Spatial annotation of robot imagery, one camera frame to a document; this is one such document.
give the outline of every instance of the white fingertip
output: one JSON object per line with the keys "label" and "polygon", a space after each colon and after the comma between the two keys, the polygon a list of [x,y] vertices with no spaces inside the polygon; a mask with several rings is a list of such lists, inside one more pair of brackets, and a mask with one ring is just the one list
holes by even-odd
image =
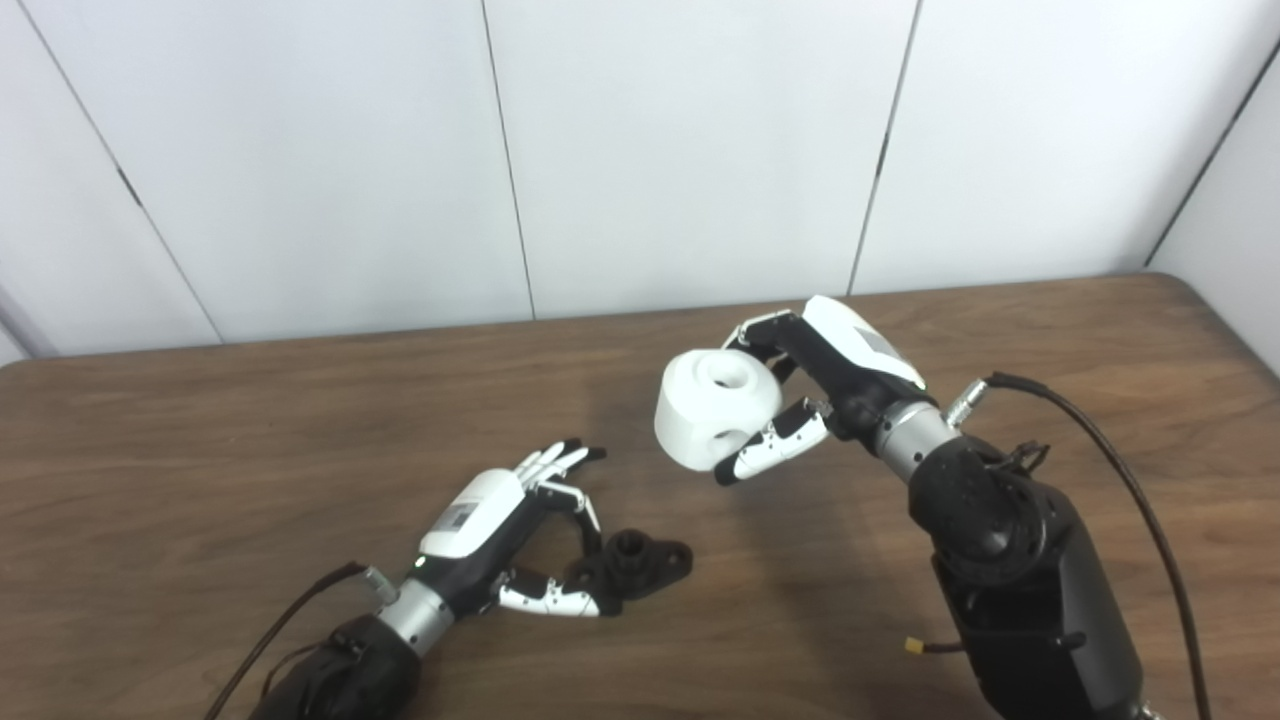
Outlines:
{"label": "white fingertip", "polygon": [[532,451],[532,452],[529,454],[529,457],[525,457],[524,460],[521,460],[520,465],[516,465],[515,473],[521,477],[520,479],[525,479],[524,478],[525,470],[527,470],[529,468],[532,466],[534,460],[538,460],[539,455],[541,455],[541,451],[540,450],[535,450],[535,451]]}
{"label": "white fingertip", "polygon": [[577,465],[579,462],[582,461],[584,457],[586,457],[588,452],[590,452],[590,450],[586,447],[580,447],[573,452],[570,452],[564,457],[561,457],[559,460],[552,462],[541,471],[539,471],[536,475],[534,475],[534,482],[540,483],[543,480],[549,480],[557,477],[563,478],[564,474],[573,468],[573,465]]}

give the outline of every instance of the black mechanical part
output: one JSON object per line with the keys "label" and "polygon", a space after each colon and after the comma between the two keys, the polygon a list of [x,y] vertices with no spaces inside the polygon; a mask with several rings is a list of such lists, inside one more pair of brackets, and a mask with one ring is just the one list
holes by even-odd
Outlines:
{"label": "black mechanical part", "polygon": [[564,592],[586,592],[600,615],[618,615],[622,601],[640,600],[687,577],[694,552],[675,541],[655,541],[635,529],[620,530],[604,550],[564,570]]}
{"label": "black mechanical part", "polygon": [[1037,556],[1030,571],[1006,584],[973,582],[954,555],[933,557],[982,694],[1010,720],[1133,720],[1142,662],[1093,541],[1066,496],[1028,484],[1039,491],[1032,502],[1055,514],[1042,547],[1012,548]]}
{"label": "black mechanical part", "polygon": [[908,491],[983,697],[1009,720],[1134,720],[1142,664],[1089,533],[1015,460],[964,436]]}
{"label": "black mechanical part", "polygon": [[294,665],[250,720],[390,720],[416,694],[420,674],[417,655],[362,615]]}

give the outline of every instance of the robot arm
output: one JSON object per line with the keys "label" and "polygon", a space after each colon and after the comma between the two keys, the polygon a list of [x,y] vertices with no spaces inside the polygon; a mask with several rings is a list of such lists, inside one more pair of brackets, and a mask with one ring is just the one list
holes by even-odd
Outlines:
{"label": "robot arm", "polygon": [[1001,716],[1147,716],[1137,651],[1070,500],[1036,482],[1023,454],[960,430],[979,383],[943,414],[892,345],[826,297],[800,315],[748,320],[723,347],[772,361],[780,382],[800,369],[827,398],[805,397],[773,418],[716,466],[717,482],[750,478],[828,436],[858,441],[906,483],[963,647]]}
{"label": "robot arm", "polygon": [[[250,720],[392,719],[417,692],[421,659],[453,623],[494,605],[559,616],[608,616],[680,580],[692,553],[677,542],[622,530],[608,543],[590,498],[562,480],[603,450],[563,441],[513,469],[476,475],[419,543],[398,589],[370,573],[387,602],[344,623],[264,696]],[[582,557],[566,582],[512,565],[552,514],[571,515]]]}

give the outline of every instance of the cable connector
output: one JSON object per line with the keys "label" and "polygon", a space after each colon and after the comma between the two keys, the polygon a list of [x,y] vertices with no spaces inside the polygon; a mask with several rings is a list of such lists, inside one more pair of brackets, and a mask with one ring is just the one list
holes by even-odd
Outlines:
{"label": "cable connector", "polygon": [[973,409],[982,402],[983,396],[987,395],[987,380],[974,380],[969,383],[969,387],[960,393],[960,397],[955,398],[951,407],[942,415],[942,420],[951,425],[952,428],[959,428],[960,423],[969,419]]}
{"label": "cable connector", "polygon": [[374,591],[374,594],[378,596],[378,600],[380,600],[383,605],[390,605],[399,600],[399,591],[396,589],[396,585],[393,585],[392,582],[387,579],[387,575],[384,575],[378,568],[374,568],[372,565],[365,568],[361,577],[365,579],[365,584]]}

